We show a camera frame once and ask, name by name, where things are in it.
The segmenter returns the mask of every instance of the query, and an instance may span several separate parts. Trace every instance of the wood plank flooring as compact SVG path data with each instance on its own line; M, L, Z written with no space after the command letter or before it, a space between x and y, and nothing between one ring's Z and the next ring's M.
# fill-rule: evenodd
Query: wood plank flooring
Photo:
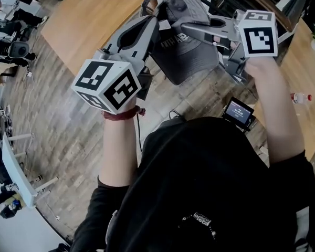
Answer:
M45 8L51 10L56 6L52 3ZM33 51L38 55L30 67L34 89L33 81L25 77L26 69L20 68L17 76L8 80L2 105L10 104L14 134L28 133L30 95L29 117L35 139L28 157L21 161L30 179L38 174L44 180L59 177L51 187L51 194L37 206L56 230L72 238L86 215L91 193L97 186L103 117L100 111L89 107L70 89L74 76L39 31L31 36L30 45L33 44ZM249 104L257 100L253 81L247 86L235 84L221 68L199 72L180 86L174 86L153 60L149 60L148 67L154 78L147 100L139 102L147 110L146 116L140 119L142 143L167 119L171 109L176 109L187 119L219 117L231 96ZM260 123L253 124L247 137L256 152L266 145L265 131ZM15 152L23 152L28 146L29 140L19 140Z

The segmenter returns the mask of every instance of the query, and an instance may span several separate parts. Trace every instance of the plastic bottle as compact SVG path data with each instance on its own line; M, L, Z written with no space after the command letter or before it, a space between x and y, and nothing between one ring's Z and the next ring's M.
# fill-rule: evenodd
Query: plastic bottle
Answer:
M307 104L307 102L312 100L312 96L310 94L303 94L301 92L291 93L290 96L293 103Z

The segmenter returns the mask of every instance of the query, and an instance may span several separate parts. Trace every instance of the white shoe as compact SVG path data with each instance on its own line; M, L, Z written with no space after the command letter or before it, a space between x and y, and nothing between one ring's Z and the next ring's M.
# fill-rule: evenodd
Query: white shoe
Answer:
M37 27L39 27L39 26L41 26L42 24L44 24L47 20L48 20L48 16L45 16L45 17L43 17L42 18L42 22L41 23L39 23L38 25L37 25Z

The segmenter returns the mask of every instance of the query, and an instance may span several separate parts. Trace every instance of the red bracelet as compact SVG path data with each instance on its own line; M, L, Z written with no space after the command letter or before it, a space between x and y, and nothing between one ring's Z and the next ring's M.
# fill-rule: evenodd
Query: red bracelet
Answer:
M114 121L132 119L136 115L136 113L144 116L146 113L146 110L144 108L140 108L138 106L135 106L131 110L117 114L117 115L111 114L109 112L102 112L102 114L106 120L114 120Z

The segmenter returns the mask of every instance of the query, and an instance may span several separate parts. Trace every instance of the white tag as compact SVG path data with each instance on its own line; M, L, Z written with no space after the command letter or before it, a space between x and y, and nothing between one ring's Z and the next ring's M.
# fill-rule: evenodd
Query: white tag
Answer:
M160 21L159 24L160 24L160 29L159 29L160 31L161 31L161 30L167 30L167 29L171 29L171 28L172 28L172 27L170 26L168 20L166 20L166 19Z

